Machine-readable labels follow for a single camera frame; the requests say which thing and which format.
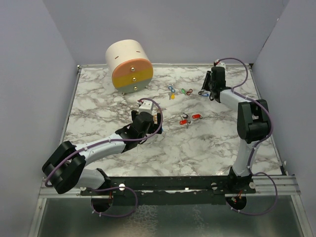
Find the red S carabiner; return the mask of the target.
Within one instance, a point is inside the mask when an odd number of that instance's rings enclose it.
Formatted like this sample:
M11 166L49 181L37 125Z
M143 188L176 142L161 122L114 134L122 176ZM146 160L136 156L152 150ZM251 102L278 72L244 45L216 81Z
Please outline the red S carabiner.
M193 90L192 90L192 89L189 89L189 90L186 92L186 95L190 95L192 92L193 92Z

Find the red key tag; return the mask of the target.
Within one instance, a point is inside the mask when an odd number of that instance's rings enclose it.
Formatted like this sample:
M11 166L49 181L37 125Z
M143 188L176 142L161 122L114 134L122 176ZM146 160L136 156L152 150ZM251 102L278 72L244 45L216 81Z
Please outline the red key tag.
M201 115L200 114L195 114L195 115L192 115L192 118L193 119L200 119Z
M185 124L187 124L187 123L188 123L188 120L187 120L187 119L181 120L181 121L179 122L180 125L185 125Z

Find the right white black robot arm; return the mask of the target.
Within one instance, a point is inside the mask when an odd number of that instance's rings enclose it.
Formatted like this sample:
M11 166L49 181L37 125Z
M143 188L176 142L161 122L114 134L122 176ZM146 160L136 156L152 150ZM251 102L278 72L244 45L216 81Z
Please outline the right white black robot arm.
M226 86L224 67L215 66L207 71L202 90L210 92L211 101L215 100L237 111L240 147L236 161L229 171L227 188L232 193L238 193L251 180L251 167L257 148L271 135L268 103L264 99L253 100L232 91Z

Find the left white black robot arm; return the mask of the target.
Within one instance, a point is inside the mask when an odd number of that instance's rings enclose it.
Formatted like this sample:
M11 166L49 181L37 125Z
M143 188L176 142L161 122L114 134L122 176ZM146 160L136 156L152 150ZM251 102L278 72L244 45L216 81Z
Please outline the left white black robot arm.
M86 167L107 156L125 153L149 137L161 134L162 120L162 113L154 120L150 113L132 111L132 123L106 138L81 145L70 141L61 143L42 167L45 186L53 187L58 194L72 188L89 188L99 195L105 194L111 187L108 175L100 168L89 170Z

